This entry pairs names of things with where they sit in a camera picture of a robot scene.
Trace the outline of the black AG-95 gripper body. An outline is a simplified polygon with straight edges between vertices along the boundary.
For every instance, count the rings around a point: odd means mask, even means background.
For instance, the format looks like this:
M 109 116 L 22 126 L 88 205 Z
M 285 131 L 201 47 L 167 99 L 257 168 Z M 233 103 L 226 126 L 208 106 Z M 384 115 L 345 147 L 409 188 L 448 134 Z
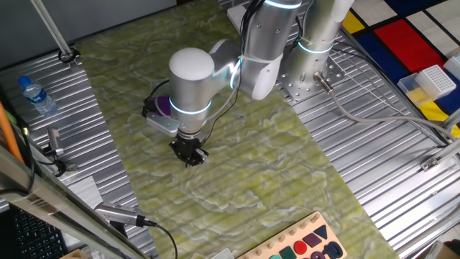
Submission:
M 196 148 L 201 148 L 201 143 L 198 139 L 187 140 L 181 137 L 176 137 L 170 147 L 175 155 L 180 159 L 181 153 L 192 153 Z

